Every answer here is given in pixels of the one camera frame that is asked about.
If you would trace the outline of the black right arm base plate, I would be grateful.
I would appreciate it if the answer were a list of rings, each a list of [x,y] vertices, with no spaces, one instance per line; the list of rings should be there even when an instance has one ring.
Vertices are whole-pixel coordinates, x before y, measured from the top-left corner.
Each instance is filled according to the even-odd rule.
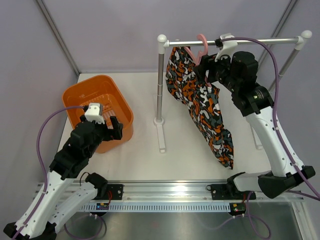
[[[250,191],[239,191],[233,183],[208,184],[206,190],[210,192],[212,200],[243,200]]]

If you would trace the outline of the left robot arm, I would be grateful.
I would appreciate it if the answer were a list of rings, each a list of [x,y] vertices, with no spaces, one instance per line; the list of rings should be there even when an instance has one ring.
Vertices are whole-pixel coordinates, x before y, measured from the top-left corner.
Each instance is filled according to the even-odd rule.
[[[66,189],[88,165],[89,159],[102,142],[121,140],[123,124],[115,116],[110,117],[112,128],[106,124],[87,121],[82,116],[71,131],[62,149],[49,166],[47,182],[23,216],[8,223],[3,231],[13,240],[54,240],[62,226],[85,203],[103,199],[108,192],[108,181],[97,173],[88,176],[82,187],[61,205],[58,205]]]

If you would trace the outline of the pink clothes hanger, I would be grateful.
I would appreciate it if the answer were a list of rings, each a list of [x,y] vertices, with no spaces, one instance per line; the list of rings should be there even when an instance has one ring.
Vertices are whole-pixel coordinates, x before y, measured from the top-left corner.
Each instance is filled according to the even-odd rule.
[[[193,52],[191,51],[190,47],[188,47],[188,46],[184,47],[184,50],[186,51],[186,53],[188,53],[188,55],[190,57],[190,60],[191,60],[190,69],[192,69],[193,72],[194,72],[194,66],[196,66],[196,65],[198,65],[200,63],[201,57],[208,54],[208,42],[207,42],[206,37],[203,34],[200,33],[200,34],[197,35],[197,39],[203,43],[203,47],[204,47],[203,51],[201,51],[201,50],[198,51],[197,56],[195,56],[193,54]],[[212,85],[211,85],[211,83],[208,82],[208,77],[207,76],[206,76],[206,79],[205,79],[205,84],[209,88],[209,90],[212,89]]]

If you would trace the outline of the camouflage patterned shorts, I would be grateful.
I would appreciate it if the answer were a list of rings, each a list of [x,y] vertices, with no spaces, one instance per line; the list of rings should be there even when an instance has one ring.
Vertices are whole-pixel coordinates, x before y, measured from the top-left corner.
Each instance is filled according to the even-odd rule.
[[[234,144],[231,132],[225,128],[219,105],[220,89],[198,80],[194,62],[183,47],[170,53],[165,82],[168,92],[184,104],[190,118],[209,145],[214,157],[225,168],[234,168]]]

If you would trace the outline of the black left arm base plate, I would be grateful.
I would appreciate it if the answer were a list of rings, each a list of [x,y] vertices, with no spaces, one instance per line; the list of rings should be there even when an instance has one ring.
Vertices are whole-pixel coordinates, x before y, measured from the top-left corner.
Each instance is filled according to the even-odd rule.
[[[123,190],[124,185],[123,184],[108,184],[103,186],[102,188],[99,188],[97,191],[97,196],[94,198],[94,200],[97,201],[107,201],[109,198],[111,200],[122,200],[123,198]]]

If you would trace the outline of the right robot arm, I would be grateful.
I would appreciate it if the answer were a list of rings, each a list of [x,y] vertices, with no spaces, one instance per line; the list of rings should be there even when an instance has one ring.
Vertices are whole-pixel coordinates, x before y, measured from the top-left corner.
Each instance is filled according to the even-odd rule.
[[[256,132],[270,164],[270,171],[241,172],[228,178],[226,192],[233,199],[244,192],[262,192],[270,199],[297,187],[315,176],[312,166],[305,165],[291,147],[277,117],[269,91],[256,82],[258,62],[247,51],[233,56],[204,55],[194,68],[198,78],[219,82],[231,93],[231,100]]]

